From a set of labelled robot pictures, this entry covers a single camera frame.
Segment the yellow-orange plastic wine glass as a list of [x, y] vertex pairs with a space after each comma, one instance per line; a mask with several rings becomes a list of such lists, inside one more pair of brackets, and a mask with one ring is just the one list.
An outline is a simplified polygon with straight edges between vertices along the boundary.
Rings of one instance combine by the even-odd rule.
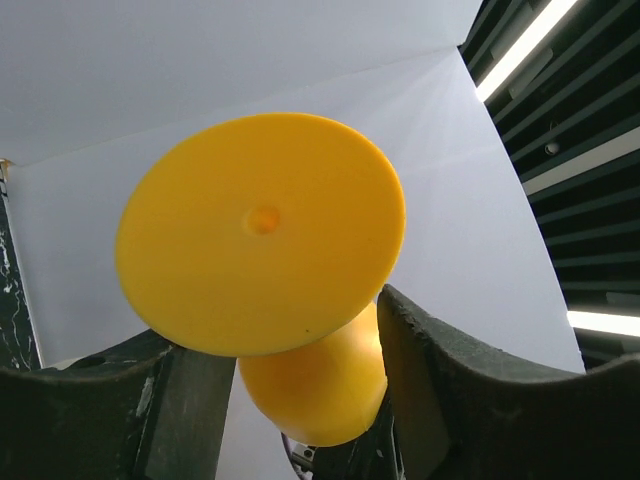
[[387, 389], [375, 299], [406, 225], [399, 177], [355, 129], [306, 113], [229, 120], [175, 145], [115, 237], [154, 332], [237, 361], [256, 407], [318, 447], [373, 424]]

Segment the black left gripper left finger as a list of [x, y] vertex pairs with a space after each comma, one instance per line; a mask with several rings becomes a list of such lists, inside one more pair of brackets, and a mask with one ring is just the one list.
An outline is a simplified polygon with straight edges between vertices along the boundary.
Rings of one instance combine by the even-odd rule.
[[1, 370], [4, 479], [213, 479], [236, 361], [151, 330], [59, 370]]

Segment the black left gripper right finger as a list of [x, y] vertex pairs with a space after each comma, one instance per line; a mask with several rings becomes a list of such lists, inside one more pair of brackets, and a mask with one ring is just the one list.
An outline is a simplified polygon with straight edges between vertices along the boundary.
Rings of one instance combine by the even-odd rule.
[[584, 374], [493, 347], [392, 286], [377, 301], [409, 479], [635, 479], [639, 358]]

